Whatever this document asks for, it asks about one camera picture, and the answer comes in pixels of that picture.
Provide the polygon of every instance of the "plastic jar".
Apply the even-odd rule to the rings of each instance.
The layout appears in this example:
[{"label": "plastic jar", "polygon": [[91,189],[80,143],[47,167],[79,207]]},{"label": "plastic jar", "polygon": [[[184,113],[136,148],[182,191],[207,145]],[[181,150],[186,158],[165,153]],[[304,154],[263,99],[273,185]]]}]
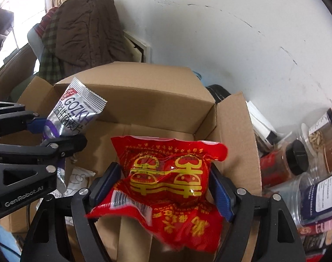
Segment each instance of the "plastic jar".
[{"label": "plastic jar", "polygon": [[328,176],[328,172],[324,163],[323,153],[318,153],[317,158],[313,158],[309,165],[308,171],[312,177],[313,183],[318,183],[319,181],[325,179]]},{"label": "plastic jar", "polygon": [[300,140],[284,143],[260,159],[262,187],[278,185],[307,171],[308,155]]},{"label": "plastic jar", "polygon": [[301,227],[301,194],[313,184],[309,173],[304,172],[292,180],[286,181],[263,191],[263,196],[270,197],[278,193],[284,200],[297,227]]},{"label": "plastic jar", "polygon": [[332,141],[328,142],[318,153],[315,165],[317,167],[317,182],[332,174]]},{"label": "plastic jar", "polygon": [[332,175],[301,193],[300,219],[304,226],[332,220]]},{"label": "plastic jar", "polygon": [[332,230],[332,219],[326,222],[315,222],[313,224],[304,225],[298,228],[298,233],[300,235],[315,235],[322,232],[328,232]]},{"label": "plastic jar", "polygon": [[312,156],[316,157],[324,145],[332,140],[332,107],[310,128],[302,123],[299,136]]}]

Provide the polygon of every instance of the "cardboard box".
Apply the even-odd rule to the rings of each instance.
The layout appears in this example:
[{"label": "cardboard box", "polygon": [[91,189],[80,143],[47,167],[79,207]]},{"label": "cardboard box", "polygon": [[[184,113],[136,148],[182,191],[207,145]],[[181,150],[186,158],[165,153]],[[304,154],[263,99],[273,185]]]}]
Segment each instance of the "cardboard box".
[{"label": "cardboard box", "polygon": [[[261,194],[259,158],[252,124],[241,93],[215,105],[210,93],[188,68],[143,63],[120,63],[96,67],[75,75],[108,101],[98,120],[89,126],[86,148],[77,165],[101,176],[117,160],[110,138],[119,135],[156,136],[181,140],[214,140],[227,145],[228,158],[219,170],[237,187]],[[19,103],[47,116],[73,76],[52,87],[35,77]],[[31,145],[36,136],[27,132],[9,135],[2,143]],[[212,261],[213,255],[189,249],[173,252],[130,218],[105,217],[96,223],[111,258],[117,262]],[[250,261],[257,236],[251,231],[243,261]]]}]

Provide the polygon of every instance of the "plaid shirt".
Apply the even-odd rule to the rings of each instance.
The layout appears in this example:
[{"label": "plaid shirt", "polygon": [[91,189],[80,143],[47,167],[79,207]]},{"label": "plaid shirt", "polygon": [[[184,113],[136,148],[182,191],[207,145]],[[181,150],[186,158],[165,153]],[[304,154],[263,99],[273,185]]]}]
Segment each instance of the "plaid shirt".
[{"label": "plaid shirt", "polygon": [[42,42],[45,49],[41,56],[38,76],[52,85],[65,78],[64,70],[61,69],[59,59],[55,56],[57,30],[61,12],[61,8],[59,7],[53,14],[51,21],[42,36]]},{"label": "plaid shirt", "polygon": [[57,11],[58,7],[53,7],[48,10],[46,15],[42,17],[42,20],[39,24],[36,24],[34,26],[34,30],[36,31],[37,35],[41,38],[43,36],[43,33],[46,30],[46,27],[51,22],[51,18],[54,15],[54,13]]}]

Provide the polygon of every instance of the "blue gripper pad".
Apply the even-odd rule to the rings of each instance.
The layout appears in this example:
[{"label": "blue gripper pad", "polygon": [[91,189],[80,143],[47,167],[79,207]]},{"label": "blue gripper pad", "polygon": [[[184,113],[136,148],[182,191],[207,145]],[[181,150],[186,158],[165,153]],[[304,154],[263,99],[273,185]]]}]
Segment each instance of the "blue gripper pad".
[{"label": "blue gripper pad", "polygon": [[40,134],[43,132],[46,118],[36,118],[33,122],[27,125],[27,130],[33,134]]},{"label": "blue gripper pad", "polygon": [[214,199],[214,202],[217,206],[218,211],[220,212],[221,216],[224,217],[228,222],[231,222],[234,218],[234,211],[233,206],[235,204],[235,199],[230,198],[228,195],[226,188],[224,187],[224,176],[222,176],[217,167],[214,166],[210,169],[210,178],[209,178],[209,190],[211,195]]},{"label": "blue gripper pad", "polygon": [[100,204],[119,179],[121,179],[121,165],[117,162],[112,162],[92,190],[90,205],[95,207]]}]

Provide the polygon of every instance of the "seeds in jar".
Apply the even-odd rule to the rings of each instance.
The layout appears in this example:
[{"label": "seeds in jar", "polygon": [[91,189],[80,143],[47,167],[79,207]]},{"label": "seeds in jar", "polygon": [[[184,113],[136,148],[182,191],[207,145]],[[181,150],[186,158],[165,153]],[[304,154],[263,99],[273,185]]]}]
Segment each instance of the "seeds in jar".
[{"label": "seeds in jar", "polygon": [[324,135],[320,130],[315,131],[314,133],[311,133],[308,136],[308,139],[310,143],[312,144],[313,149],[316,152],[321,151],[322,147],[325,145],[325,139]]}]

